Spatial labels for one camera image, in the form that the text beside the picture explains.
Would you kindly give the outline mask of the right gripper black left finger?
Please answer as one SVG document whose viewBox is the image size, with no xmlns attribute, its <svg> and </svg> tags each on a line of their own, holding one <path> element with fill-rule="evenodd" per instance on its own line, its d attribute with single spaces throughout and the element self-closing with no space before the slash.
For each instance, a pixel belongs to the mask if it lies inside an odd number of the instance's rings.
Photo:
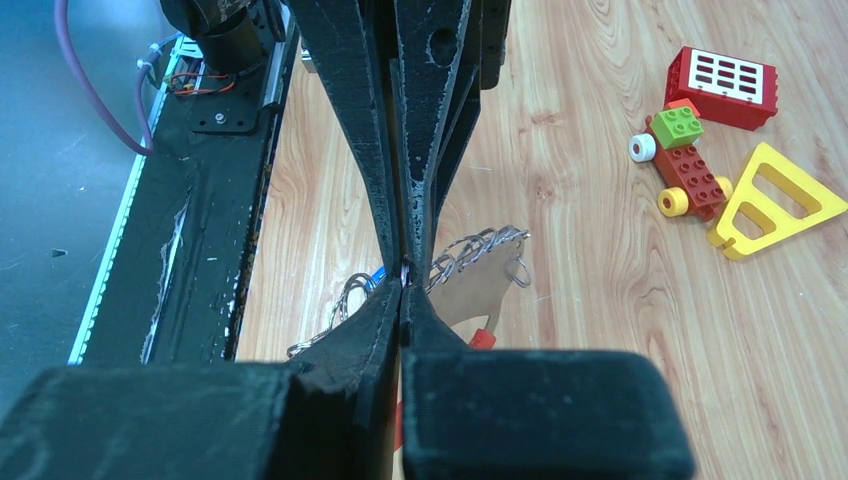
<svg viewBox="0 0 848 480">
<path fill-rule="evenodd" d="M 5 479 L 379 479 L 401 287 L 284 363 L 50 369 L 1 425 Z"/>
</svg>

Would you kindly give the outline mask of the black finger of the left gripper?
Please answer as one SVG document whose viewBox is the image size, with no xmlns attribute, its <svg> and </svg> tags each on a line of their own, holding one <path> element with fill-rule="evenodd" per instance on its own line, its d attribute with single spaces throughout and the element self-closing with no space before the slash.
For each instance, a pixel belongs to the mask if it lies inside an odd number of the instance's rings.
<svg viewBox="0 0 848 480">
<path fill-rule="evenodd" d="M 401 241 L 383 81 L 359 1 L 287 3 L 358 165 L 383 265 L 401 265 Z"/>
<path fill-rule="evenodd" d="M 397 1 L 396 89 L 405 255 L 431 258 L 441 206 L 505 57 L 508 1 Z"/>
</svg>

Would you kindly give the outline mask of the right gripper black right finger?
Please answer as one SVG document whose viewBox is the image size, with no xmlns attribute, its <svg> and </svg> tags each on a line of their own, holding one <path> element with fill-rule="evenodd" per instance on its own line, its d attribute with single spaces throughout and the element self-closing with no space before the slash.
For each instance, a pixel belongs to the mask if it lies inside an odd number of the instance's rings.
<svg viewBox="0 0 848 480">
<path fill-rule="evenodd" d="M 424 290 L 400 304 L 409 479 L 691 479 L 696 459 L 670 389 L 616 350 L 476 350 Z"/>
</svg>

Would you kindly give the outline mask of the metal keyring holder red handle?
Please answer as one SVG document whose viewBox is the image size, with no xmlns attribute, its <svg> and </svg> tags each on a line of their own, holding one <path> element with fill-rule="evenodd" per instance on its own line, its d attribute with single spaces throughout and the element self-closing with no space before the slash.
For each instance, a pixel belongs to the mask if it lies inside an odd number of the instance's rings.
<svg viewBox="0 0 848 480">
<path fill-rule="evenodd" d="M 492 349 L 503 298 L 511 286 L 528 288 L 530 273 L 523 252 L 530 233 L 512 225 L 487 228 L 462 237 L 436 255 L 425 290 L 437 316 L 450 328 L 485 318 L 464 341 L 472 349 Z M 364 304 L 377 286 L 367 273 L 355 273 L 346 281 L 332 307 L 327 326 L 309 340 L 291 345 L 289 358 L 300 354 L 327 336 Z M 362 301 L 349 306 L 349 297 L 361 290 Z"/>
</svg>

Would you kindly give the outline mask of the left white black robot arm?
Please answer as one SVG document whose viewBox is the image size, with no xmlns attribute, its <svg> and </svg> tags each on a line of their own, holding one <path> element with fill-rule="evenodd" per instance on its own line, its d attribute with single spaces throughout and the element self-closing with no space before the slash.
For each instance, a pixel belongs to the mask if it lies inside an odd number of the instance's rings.
<svg viewBox="0 0 848 480">
<path fill-rule="evenodd" d="M 166 1 L 213 73 L 189 103 L 201 176 L 188 187 L 198 230 L 245 260 L 259 228 L 264 169 L 282 112 L 260 105 L 274 81 L 279 1 Z M 475 128 L 480 94 L 503 63 L 507 1 L 292 1 L 306 47 L 366 188 L 390 275 L 428 275 L 438 217 Z"/>
</svg>

